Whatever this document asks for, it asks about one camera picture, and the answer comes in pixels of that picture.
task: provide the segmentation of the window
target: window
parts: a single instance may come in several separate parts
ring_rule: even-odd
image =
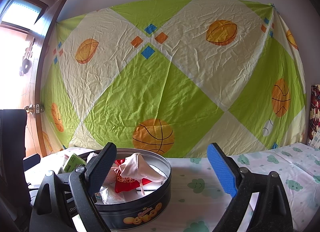
[[[2,21],[31,29],[41,12],[41,7],[25,0],[14,0],[2,17]]]
[[[14,0],[2,17],[1,26],[27,33],[47,7],[39,0]]]

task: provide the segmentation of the orange diamond pattern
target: orange diamond pattern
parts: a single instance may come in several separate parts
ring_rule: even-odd
[[[143,40],[137,36],[136,38],[133,39],[132,42],[130,42],[135,48],[137,48],[141,43],[143,42]]]
[[[161,32],[156,38],[155,40],[157,42],[159,42],[160,44],[164,43],[164,41],[168,39],[168,36],[164,33],[164,32]]]
[[[267,28],[264,25],[261,25],[261,30],[265,33]]]

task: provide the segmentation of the bed sheet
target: bed sheet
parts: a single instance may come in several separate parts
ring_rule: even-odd
[[[44,61],[48,154],[112,141],[190,158],[206,157],[212,141],[238,155],[303,139],[302,62],[272,4],[142,0],[95,10],[58,22]]]
[[[239,166],[251,172],[279,173],[288,197],[293,228],[303,231],[320,205],[320,151],[295,143],[264,152],[231,156]],[[252,194],[254,209],[258,193]]]
[[[26,180],[40,183],[49,166],[58,162],[62,153],[84,153],[90,149],[69,148],[45,157],[39,166],[26,172]],[[268,174],[277,171],[286,191],[293,227],[303,231],[320,204],[320,151],[296,143],[273,150],[231,156],[239,166],[251,172]],[[172,166],[171,200],[158,218],[132,232],[209,232],[219,222],[231,201],[224,193],[207,158],[168,158]],[[257,202],[253,194],[250,205],[238,231],[246,231]],[[77,230],[84,227],[74,217]]]

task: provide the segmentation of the red pouch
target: red pouch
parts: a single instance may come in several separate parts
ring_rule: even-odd
[[[116,160],[116,164],[119,166],[121,161],[123,161],[122,163],[124,163],[124,160]],[[140,187],[140,183],[135,180],[135,179],[131,179],[129,177],[123,178],[121,177],[121,171],[120,170],[115,170],[116,174],[117,174],[117,180],[116,180],[116,184],[115,184],[115,192],[119,193],[122,191],[130,191],[133,189],[136,189],[138,187]],[[141,183],[142,185],[146,185],[148,183],[150,183],[151,180],[148,179],[142,179]]]

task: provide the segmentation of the orange basketball pattern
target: orange basketball pattern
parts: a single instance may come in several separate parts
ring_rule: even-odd
[[[42,135],[43,135],[43,140],[44,140],[44,146],[45,146],[45,148],[48,149],[50,152],[52,152],[53,149],[52,149],[52,146],[51,146],[51,144],[50,144],[48,135],[47,135],[45,132],[43,132],[43,131],[42,131]]]
[[[288,84],[284,79],[278,79],[272,89],[272,108],[277,117],[287,113],[290,105],[290,93]]]
[[[135,148],[157,154],[164,154],[174,144],[171,126],[158,118],[148,119],[139,124],[133,132],[132,142]]]
[[[293,47],[295,47],[296,49],[298,49],[298,46],[297,46],[297,44],[296,44],[296,41],[294,40],[294,38],[293,38],[292,33],[291,33],[290,30],[287,31],[287,33],[286,33],[285,36],[287,37],[287,40],[289,41],[289,43],[290,43]]]
[[[99,43],[95,39],[83,41],[76,52],[75,58],[77,62],[80,64],[88,63],[95,54],[98,44]]]
[[[52,114],[54,123],[56,125],[56,128],[58,129],[59,132],[63,132],[64,127],[62,123],[62,118],[56,103],[52,103],[51,105],[51,114]]]
[[[207,30],[206,40],[215,45],[224,46],[231,43],[237,35],[237,25],[228,20],[218,20]]]

